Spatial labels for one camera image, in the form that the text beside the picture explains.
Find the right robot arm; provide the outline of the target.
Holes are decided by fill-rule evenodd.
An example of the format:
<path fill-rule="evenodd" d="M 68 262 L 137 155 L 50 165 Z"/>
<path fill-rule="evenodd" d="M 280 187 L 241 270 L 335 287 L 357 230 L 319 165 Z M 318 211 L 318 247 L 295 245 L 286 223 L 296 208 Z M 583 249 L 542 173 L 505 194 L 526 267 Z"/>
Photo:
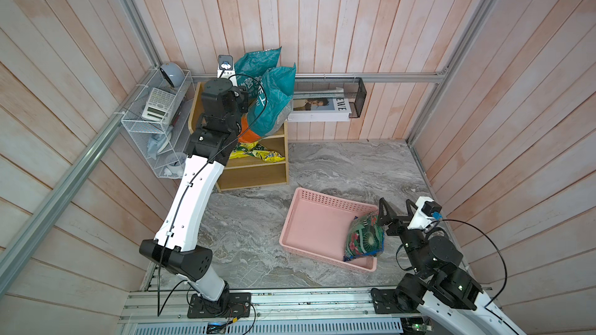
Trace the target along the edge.
<path fill-rule="evenodd" d="M 472 275 L 461 268 L 463 254 L 445 234 L 442 207 L 434 199 L 406 201 L 398 215 L 379 201 L 378 223 L 390 237 L 399 237 L 410 262 L 395 289 L 374 288 L 376 314 L 419 313 L 453 334 L 521 334 Z"/>

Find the teal orange bag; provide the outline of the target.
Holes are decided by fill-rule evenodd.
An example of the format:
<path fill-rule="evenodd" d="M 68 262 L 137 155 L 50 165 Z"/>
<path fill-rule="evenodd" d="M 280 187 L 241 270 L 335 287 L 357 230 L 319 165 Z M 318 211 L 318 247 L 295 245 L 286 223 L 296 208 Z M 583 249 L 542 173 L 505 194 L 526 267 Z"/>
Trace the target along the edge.
<path fill-rule="evenodd" d="M 278 66 L 281 50 L 280 47 L 248 52 L 235 63 L 237 85 L 245 87 L 250 100 L 255 99 L 259 94 L 259 82 L 264 74 Z"/>
<path fill-rule="evenodd" d="M 292 112 L 296 66 L 271 68 L 259 77 L 239 78 L 249 92 L 250 107 L 242 116 L 240 143 L 254 143 L 271 136 Z"/>

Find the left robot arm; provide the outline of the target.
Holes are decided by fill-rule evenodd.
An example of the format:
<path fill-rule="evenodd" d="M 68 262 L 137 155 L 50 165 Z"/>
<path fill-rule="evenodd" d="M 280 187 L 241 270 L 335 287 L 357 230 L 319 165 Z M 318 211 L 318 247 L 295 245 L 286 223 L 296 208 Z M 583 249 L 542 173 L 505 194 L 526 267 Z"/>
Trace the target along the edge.
<path fill-rule="evenodd" d="M 248 111 L 247 88 L 236 77 L 203 86 L 203 113 L 186 149 L 184 173 L 172 206 L 155 237 L 143 240 L 140 254 L 187 282 L 214 310 L 228 304 L 229 286 L 212 268 L 213 253 L 198 245 L 200 223 L 217 180 L 242 134 Z"/>

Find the teal orange bag front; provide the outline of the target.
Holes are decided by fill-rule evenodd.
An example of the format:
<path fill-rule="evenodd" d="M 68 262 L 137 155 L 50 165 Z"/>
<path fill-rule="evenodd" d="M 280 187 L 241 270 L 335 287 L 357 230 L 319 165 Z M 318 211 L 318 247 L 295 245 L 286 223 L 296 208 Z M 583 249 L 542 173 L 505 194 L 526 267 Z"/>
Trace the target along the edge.
<path fill-rule="evenodd" d="M 240 143 L 254 143 L 271 136 L 292 112 L 296 66 L 271 68 L 259 77 L 239 78 L 249 92 L 250 107 L 242 116 Z"/>

